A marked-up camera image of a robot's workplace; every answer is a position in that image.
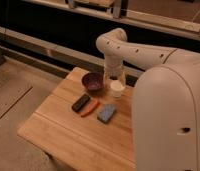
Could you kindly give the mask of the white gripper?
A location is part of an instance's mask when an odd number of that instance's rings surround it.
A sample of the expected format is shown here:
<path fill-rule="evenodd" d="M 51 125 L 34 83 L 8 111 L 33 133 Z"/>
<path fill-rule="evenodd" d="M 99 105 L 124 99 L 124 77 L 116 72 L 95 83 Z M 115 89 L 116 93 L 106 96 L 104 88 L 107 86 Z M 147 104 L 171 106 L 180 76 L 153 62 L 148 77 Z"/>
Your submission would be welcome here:
<path fill-rule="evenodd" d="M 106 59 L 104 61 L 104 88 L 109 89 L 110 80 L 119 80 L 126 87 L 124 65 L 121 59 Z"/>

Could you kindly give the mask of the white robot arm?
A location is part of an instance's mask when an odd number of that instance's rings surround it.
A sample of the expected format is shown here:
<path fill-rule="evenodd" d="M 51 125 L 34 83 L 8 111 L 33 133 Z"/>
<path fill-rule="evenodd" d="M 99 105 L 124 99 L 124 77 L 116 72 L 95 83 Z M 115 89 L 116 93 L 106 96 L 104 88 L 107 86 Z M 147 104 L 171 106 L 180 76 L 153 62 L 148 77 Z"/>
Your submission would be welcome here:
<path fill-rule="evenodd" d="M 100 35 L 104 68 L 144 70 L 132 95 L 137 171 L 200 171 L 200 53 L 129 43 L 121 28 Z"/>

